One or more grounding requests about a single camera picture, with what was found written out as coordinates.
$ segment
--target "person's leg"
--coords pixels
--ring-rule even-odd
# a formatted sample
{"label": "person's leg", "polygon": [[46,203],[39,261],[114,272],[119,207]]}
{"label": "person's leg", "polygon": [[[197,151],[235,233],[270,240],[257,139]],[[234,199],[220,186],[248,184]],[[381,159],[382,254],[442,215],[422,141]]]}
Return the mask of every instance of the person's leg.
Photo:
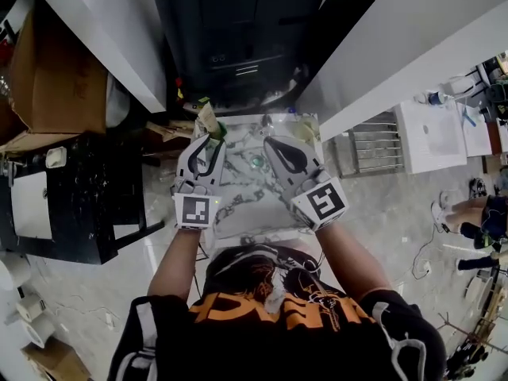
{"label": "person's leg", "polygon": [[478,233],[481,232],[477,225],[472,225],[471,223],[463,223],[462,226],[460,227],[460,234],[472,240],[474,240],[476,236],[478,236]]}
{"label": "person's leg", "polygon": [[476,260],[460,260],[457,264],[459,271],[479,270],[480,268],[492,268],[499,265],[499,260],[493,260],[490,256]]}
{"label": "person's leg", "polygon": [[483,209],[487,204],[488,196],[483,196],[482,198],[474,198],[469,199],[464,202],[457,203],[452,206],[453,213],[463,212],[468,209]]}
{"label": "person's leg", "polygon": [[444,220],[452,231],[457,231],[462,223],[470,223],[477,227],[482,226],[483,208],[470,208],[447,215]]}

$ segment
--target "paper roll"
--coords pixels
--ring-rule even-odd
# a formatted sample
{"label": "paper roll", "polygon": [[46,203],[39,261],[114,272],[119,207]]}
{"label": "paper roll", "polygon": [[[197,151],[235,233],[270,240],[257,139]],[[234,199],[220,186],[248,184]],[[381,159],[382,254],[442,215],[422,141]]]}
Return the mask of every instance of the paper roll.
{"label": "paper roll", "polygon": [[31,322],[46,310],[46,305],[39,295],[32,294],[16,303],[16,309],[23,319]]}
{"label": "paper roll", "polygon": [[55,332],[55,326],[43,314],[32,321],[32,323],[22,321],[21,324],[30,341],[40,348],[44,348],[48,338]]}

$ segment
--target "cardboard box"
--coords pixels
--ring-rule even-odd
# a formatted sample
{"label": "cardboard box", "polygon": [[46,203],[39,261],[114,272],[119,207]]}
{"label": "cardboard box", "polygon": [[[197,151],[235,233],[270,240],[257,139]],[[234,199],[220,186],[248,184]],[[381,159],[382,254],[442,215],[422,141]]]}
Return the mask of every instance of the cardboard box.
{"label": "cardboard box", "polygon": [[102,64],[44,0],[37,0],[10,66],[16,117],[6,117],[0,103],[0,152],[29,151],[85,131],[105,133],[106,81]]}
{"label": "cardboard box", "polygon": [[42,373],[48,373],[56,381],[87,381],[90,378],[74,349],[55,337],[50,337],[44,348],[30,343],[21,351]]}

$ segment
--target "white panel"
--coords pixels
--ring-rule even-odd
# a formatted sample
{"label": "white panel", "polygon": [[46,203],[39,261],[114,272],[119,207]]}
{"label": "white panel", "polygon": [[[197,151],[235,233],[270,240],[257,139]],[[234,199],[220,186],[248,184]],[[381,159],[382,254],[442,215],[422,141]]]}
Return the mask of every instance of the white panel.
{"label": "white panel", "polygon": [[51,239],[46,172],[16,178],[10,197],[18,236]]}

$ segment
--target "marble countertop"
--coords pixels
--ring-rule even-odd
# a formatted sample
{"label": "marble countertop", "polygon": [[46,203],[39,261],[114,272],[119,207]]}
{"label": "marble countertop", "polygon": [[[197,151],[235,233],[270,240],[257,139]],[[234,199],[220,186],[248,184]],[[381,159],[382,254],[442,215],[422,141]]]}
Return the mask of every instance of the marble countertop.
{"label": "marble countertop", "polygon": [[[219,117],[227,128],[226,154],[220,193],[221,207],[213,232],[206,243],[214,247],[289,240],[299,237],[306,227],[286,208],[280,186],[263,150],[265,135],[302,137],[303,118],[312,115],[270,114],[272,127],[263,127],[263,114]],[[317,155],[323,161],[319,134],[310,135]]]}

